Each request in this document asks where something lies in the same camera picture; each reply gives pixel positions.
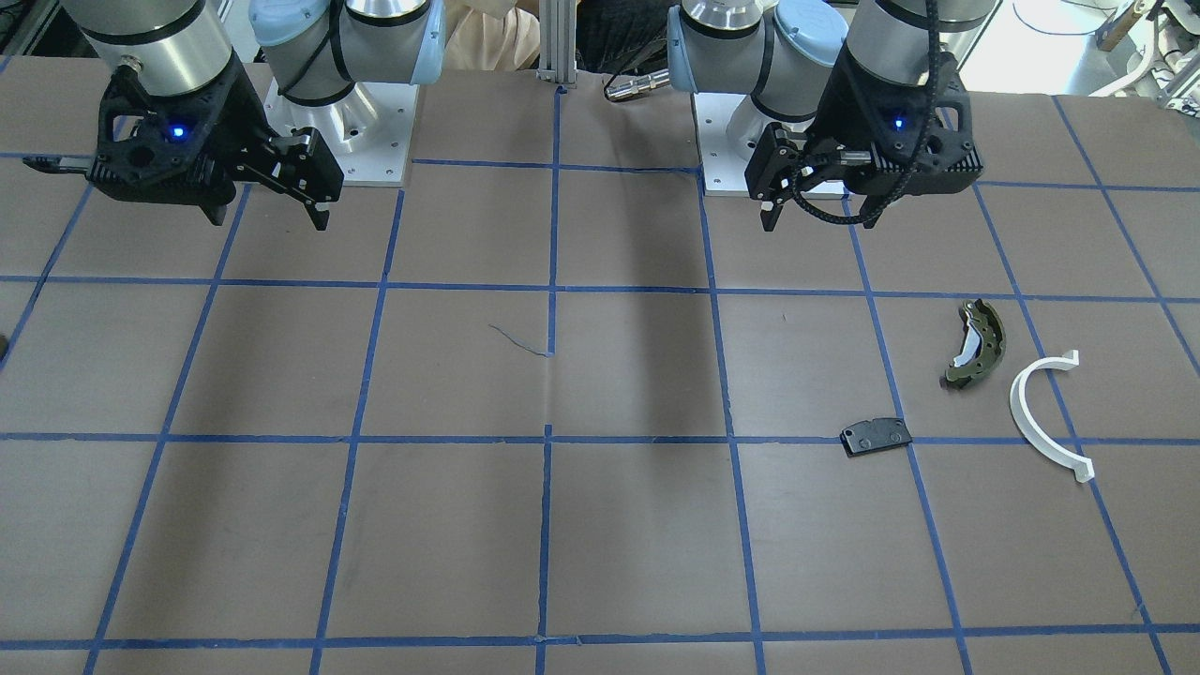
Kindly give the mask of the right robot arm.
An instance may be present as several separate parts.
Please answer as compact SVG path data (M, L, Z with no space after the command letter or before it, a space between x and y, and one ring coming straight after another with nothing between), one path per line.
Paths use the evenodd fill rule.
M110 68L90 159L25 157L113 201L193 207L216 226L240 181L298 201L318 231L354 151L386 145L368 89L432 84L445 55L442 1L253 1L274 71L263 102L208 1L66 1Z

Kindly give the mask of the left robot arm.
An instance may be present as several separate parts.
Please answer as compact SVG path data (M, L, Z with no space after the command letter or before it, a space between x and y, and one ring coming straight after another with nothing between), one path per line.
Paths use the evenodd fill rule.
M872 228L900 198L956 195L984 174L971 98L942 38L994 1L682 1L668 10L671 85L750 98L766 119L746 196L774 231L785 204Z

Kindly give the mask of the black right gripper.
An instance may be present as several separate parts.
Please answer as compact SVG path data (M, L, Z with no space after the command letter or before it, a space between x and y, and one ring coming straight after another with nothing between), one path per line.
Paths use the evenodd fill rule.
M313 227L328 228L344 171L322 132L298 127L274 136L262 98L244 68L222 68L196 91L146 92L134 68L116 68L98 107L96 154L25 157L46 174L86 175L115 201L187 205L222 226L236 180L253 180L304 205Z

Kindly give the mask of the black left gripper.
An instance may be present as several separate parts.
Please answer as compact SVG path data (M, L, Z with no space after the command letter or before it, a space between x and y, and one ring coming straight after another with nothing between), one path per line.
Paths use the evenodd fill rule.
M845 46L816 117L806 131L768 123L755 142L744 178L746 195L761 203L770 233L782 205L794 201L792 177L806 143L809 183L836 180L865 201L856 217L836 217L810 204L806 213L834 225L872 228L882 211L906 196L954 195L984 173L972 135L968 90L956 74L956 56L937 50L935 85L878 78Z

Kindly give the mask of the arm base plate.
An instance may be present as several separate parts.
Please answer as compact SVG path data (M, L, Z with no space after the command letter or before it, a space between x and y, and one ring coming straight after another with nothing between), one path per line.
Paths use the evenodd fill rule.
M772 119L742 94L694 94L692 110L704 192L746 198L746 162Z
M270 82L264 110L280 132L322 132L344 174L346 187L402 189L418 112L419 85L358 82L346 98L322 107L288 101Z

